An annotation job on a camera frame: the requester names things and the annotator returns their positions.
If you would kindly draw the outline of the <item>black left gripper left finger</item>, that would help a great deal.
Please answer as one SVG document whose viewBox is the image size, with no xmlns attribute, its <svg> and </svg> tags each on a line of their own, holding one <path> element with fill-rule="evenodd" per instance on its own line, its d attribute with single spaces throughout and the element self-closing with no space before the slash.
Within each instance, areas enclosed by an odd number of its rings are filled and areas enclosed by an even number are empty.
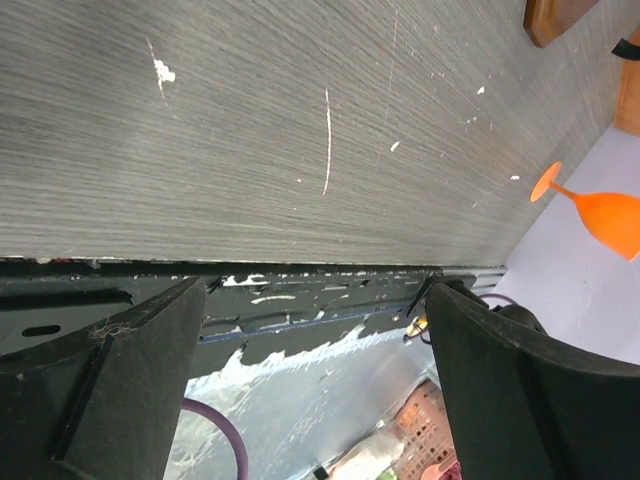
<svg viewBox="0 0 640 480">
<path fill-rule="evenodd" d="M 2 356 L 2 478 L 162 478 L 204 304 L 204 282 L 190 277 Z"/>
</svg>

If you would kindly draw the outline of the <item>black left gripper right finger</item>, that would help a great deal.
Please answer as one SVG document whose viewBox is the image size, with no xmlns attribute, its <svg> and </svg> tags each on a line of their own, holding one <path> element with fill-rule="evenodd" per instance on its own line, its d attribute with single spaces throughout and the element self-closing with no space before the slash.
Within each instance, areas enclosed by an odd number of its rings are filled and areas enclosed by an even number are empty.
<svg viewBox="0 0 640 480">
<path fill-rule="evenodd" d="M 445 284 L 425 312 L 465 479 L 636 479 L 639 368 L 501 316 Z"/>
</svg>

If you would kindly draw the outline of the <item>orange wine glass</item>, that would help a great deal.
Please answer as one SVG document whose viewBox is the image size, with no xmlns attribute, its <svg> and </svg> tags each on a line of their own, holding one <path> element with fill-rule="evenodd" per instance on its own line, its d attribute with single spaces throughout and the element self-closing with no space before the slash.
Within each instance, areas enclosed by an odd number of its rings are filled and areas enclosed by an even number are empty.
<svg viewBox="0 0 640 480">
<path fill-rule="evenodd" d="M 530 201 L 555 190 L 571 200 L 589 233 L 628 262 L 639 255 L 639 198 L 623 193 L 575 193 L 557 184 L 562 163 L 553 163 L 538 179 Z"/>
</svg>

